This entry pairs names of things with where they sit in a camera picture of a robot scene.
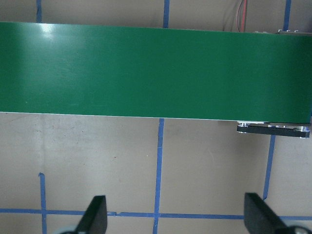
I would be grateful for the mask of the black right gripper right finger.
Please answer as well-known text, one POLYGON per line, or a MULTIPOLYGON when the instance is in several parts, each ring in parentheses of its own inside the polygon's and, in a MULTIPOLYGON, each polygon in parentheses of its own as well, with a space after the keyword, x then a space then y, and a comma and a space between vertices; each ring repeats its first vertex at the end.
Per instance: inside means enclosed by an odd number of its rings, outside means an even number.
POLYGON ((284 234, 288 229, 257 193, 244 195, 244 225, 250 234, 284 234))

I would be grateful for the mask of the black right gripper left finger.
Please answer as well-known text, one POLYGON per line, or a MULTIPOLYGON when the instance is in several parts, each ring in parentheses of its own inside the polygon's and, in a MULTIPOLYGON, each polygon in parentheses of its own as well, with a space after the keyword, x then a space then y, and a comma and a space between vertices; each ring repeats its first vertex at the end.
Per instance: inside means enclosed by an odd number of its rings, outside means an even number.
POLYGON ((78 223, 75 234, 105 234, 108 226, 106 197, 93 197, 87 210, 78 223))

